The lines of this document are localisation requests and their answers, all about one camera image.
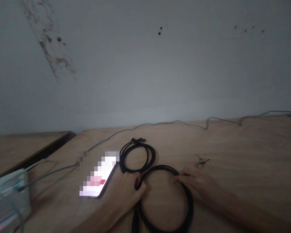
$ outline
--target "white wall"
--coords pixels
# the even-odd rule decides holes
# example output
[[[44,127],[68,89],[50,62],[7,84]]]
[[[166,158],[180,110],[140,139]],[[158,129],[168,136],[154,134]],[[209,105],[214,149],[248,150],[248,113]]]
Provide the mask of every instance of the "white wall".
[[[0,134],[291,110],[291,0],[50,2],[75,78],[0,0]]]

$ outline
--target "wall stain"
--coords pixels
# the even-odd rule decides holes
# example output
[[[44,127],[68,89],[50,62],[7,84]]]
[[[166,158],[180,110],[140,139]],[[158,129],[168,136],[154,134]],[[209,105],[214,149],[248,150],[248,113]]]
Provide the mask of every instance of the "wall stain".
[[[65,50],[66,43],[62,42],[58,21],[50,1],[22,0],[21,5],[57,82],[67,75],[77,80],[74,63]],[[59,43],[52,43],[52,38],[57,38]]]

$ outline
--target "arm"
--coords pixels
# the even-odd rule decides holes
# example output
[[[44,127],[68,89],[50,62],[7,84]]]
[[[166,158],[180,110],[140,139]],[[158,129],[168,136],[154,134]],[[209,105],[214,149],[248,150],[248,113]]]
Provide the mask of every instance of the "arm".
[[[139,172],[120,175],[106,202],[71,233],[101,233],[110,230],[124,214],[133,208],[146,191],[144,183],[139,190],[135,189],[139,182]]]
[[[194,197],[254,232],[291,233],[290,223],[228,192],[196,168],[184,168],[177,179],[190,189]]]

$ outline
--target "wooden desk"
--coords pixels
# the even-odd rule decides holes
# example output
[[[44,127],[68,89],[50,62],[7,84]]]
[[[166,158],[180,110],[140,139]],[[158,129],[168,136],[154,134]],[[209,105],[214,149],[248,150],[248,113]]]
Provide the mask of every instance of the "wooden desk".
[[[76,162],[81,151],[124,128],[85,130],[34,169],[30,180],[53,169]],[[166,164],[180,171],[194,167],[196,156],[210,159],[203,170],[230,190],[270,213],[291,221],[291,118],[272,116],[246,119],[243,126],[212,121],[208,130],[183,124],[143,126],[115,135],[91,151],[80,169],[68,169],[53,174],[30,188],[33,212],[25,232],[70,232],[102,204],[115,177],[101,199],[78,196],[91,158],[104,156],[105,151],[119,151],[132,137],[146,138],[157,152],[154,165]],[[127,156],[129,168],[140,168],[146,160],[144,149]],[[186,214],[186,199],[179,183],[165,171],[156,171],[147,180],[147,192],[142,198],[148,219],[163,230],[179,226]],[[125,215],[111,232],[130,232],[133,212]],[[141,224],[141,232],[148,232]],[[244,232],[209,208],[194,203],[194,218],[190,232]]]
[[[60,140],[67,140],[70,133],[71,131],[0,136],[0,177],[50,150]]]

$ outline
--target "phone screen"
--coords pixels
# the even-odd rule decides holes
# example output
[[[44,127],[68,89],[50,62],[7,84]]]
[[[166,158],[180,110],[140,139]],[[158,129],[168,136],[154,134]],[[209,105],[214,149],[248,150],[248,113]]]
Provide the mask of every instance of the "phone screen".
[[[98,197],[117,161],[119,161],[118,151],[106,151],[105,156],[98,162],[98,166],[94,167],[94,171],[91,171],[91,175],[84,182],[85,186],[80,191],[80,196]]]

